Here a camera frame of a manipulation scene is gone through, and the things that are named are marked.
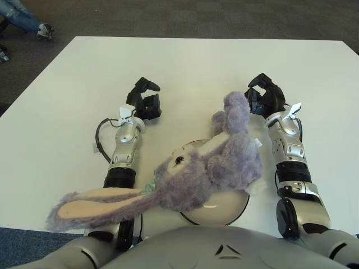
wire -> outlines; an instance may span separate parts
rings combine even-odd
[[[101,129],[102,125],[104,125],[106,122],[111,122],[112,120],[117,120],[117,119],[106,118],[103,121],[101,121],[100,124],[97,126],[96,134],[95,134],[96,146],[99,149],[99,151],[101,152],[101,154],[104,156],[104,158],[106,159],[107,162],[111,162],[111,158],[106,154],[105,150],[103,149],[103,146],[102,146],[102,144],[100,142],[100,139],[99,139],[99,132],[100,132],[100,129]]]
[[[276,186],[276,188],[277,188],[277,190],[278,190],[278,185],[277,185],[277,174],[278,174],[278,171],[276,170],[276,171],[275,171],[275,174],[274,174],[274,183],[275,183],[275,186]]]
[[[143,241],[142,238],[141,238],[141,236],[142,236],[143,224],[144,224],[144,217],[143,217],[143,215],[141,214],[141,228],[140,228],[140,234],[139,234],[139,238],[138,238],[138,240],[137,240],[137,244],[138,244],[139,242]]]
[[[300,119],[296,118],[296,121],[298,123],[298,128],[299,128],[299,140],[302,142],[303,139],[303,127],[302,127],[302,122]]]

stuffed bunny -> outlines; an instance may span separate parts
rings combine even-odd
[[[154,171],[144,189],[103,188],[70,193],[51,211],[47,228],[65,231],[119,223],[161,206],[189,211],[202,206],[217,190],[258,192],[262,166],[248,134],[250,108],[241,92],[224,98],[224,111],[212,117],[214,137],[195,149],[188,144]]]

sneaker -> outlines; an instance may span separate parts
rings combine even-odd
[[[37,36],[41,40],[51,40],[54,29],[50,24],[40,24]]]
[[[0,49],[0,63],[4,63],[7,61],[9,61],[9,57],[6,56],[5,52],[2,49]]]

jeans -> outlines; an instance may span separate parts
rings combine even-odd
[[[20,0],[0,0],[0,15],[11,24],[36,34],[42,23],[24,7]]]

gray carpet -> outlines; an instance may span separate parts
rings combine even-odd
[[[359,51],[358,0],[23,0],[55,29],[51,42],[10,26],[0,43],[0,102],[12,103],[76,35],[343,40]],[[0,268],[29,262],[73,235],[0,229]]]

